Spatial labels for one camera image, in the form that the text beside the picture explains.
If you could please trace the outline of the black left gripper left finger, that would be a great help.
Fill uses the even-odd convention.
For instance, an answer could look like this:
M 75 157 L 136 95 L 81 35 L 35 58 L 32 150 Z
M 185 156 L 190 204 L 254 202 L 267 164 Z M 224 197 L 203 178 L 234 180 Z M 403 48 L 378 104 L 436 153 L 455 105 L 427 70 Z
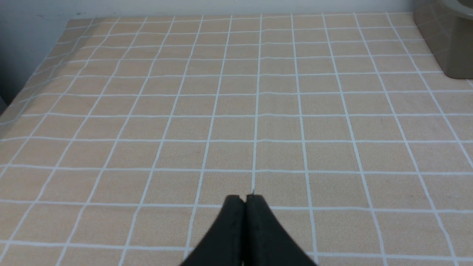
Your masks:
M 210 229 L 182 266 L 240 266 L 245 219 L 245 202 L 228 195 Z

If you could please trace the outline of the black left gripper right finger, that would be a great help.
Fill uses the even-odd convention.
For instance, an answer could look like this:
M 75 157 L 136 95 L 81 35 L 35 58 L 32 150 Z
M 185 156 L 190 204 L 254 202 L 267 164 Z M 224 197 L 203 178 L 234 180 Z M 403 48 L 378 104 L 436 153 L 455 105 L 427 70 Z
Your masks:
M 262 195 L 246 197 L 245 266 L 316 266 L 279 223 Z

